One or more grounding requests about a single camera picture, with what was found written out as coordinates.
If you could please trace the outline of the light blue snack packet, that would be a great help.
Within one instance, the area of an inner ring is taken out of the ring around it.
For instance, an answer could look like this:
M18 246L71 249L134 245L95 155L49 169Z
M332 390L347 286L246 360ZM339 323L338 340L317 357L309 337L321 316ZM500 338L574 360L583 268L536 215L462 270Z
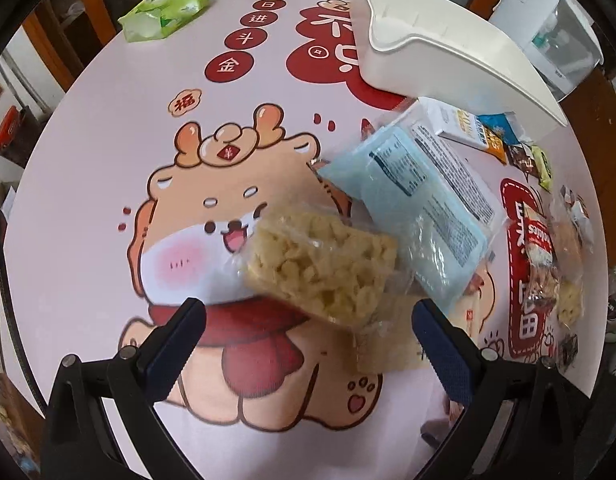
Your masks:
M399 258L443 313L464 295L506 224L498 198L418 106L317 173L396 237Z

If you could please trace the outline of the green pineapple cake packet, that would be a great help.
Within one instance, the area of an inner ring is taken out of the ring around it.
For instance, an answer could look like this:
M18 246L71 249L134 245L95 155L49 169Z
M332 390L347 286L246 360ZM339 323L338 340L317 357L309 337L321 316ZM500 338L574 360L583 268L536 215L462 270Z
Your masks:
M538 171L539 185L543 190L551 193L553 188L553 176L548 156L538 145L532 145L530 149L532 150L532 157L534 158Z

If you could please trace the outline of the yellow rice cracker snack pack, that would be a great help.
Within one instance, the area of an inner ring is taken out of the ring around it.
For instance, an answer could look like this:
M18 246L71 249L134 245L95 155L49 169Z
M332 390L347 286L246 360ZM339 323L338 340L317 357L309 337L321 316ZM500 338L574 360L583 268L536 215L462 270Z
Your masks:
M354 332L413 284L395 237L306 203L263 211L235 264L258 294Z

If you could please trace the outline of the brown chocolate snack packet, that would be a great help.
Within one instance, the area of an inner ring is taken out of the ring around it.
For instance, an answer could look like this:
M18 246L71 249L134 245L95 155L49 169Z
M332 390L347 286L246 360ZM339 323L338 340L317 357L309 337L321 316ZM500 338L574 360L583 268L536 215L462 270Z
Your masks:
M517 169L532 177L539 177L532 149L526 144L506 144L509 162Z

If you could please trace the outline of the small dark candy packet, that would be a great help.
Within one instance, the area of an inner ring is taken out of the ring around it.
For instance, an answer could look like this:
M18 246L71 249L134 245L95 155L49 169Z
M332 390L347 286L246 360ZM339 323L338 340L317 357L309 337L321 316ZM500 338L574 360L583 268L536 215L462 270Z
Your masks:
M558 343L558 370L564 374L572 365L578 356L578 335L566 334Z

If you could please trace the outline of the red white snack packet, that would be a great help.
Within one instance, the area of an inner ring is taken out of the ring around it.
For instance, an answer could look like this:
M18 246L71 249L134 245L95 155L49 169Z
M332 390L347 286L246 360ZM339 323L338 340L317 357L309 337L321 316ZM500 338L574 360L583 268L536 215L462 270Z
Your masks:
M529 262L529 280L525 289L525 313L549 314L558 303L560 274L554 261L549 229L541 214L524 205L525 249Z

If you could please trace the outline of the clear cracker snack pack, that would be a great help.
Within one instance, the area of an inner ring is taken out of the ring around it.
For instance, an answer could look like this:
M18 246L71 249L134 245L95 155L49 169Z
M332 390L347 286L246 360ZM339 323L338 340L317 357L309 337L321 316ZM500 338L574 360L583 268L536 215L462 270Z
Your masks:
M549 230L560 274L556 316L573 330L584 313L584 263L593 253L594 234L584 200L565 184L552 198Z

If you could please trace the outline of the white orange snack bar packet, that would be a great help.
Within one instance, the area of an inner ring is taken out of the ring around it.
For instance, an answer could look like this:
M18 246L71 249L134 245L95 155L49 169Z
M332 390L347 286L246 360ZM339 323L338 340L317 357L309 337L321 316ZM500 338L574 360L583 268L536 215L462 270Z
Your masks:
M437 136L494 156L503 165L508 163L502 140L484 126L476 115L425 96L417 100Z

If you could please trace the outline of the white plastic storage bin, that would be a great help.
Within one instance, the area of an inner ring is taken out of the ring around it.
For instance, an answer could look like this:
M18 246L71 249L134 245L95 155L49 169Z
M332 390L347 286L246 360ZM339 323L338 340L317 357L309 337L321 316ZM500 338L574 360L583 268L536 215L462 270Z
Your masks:
M351 0L362 79L475 115L512 112L540 139L568 119L517 44L450 0Z

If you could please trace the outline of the green tissue pack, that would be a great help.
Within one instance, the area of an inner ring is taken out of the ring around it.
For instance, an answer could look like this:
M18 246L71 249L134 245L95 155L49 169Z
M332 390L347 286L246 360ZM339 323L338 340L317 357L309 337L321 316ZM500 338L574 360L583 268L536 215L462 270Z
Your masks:
M209 0L142 0L118 22L128 42L160 40L189 24L208 4Z

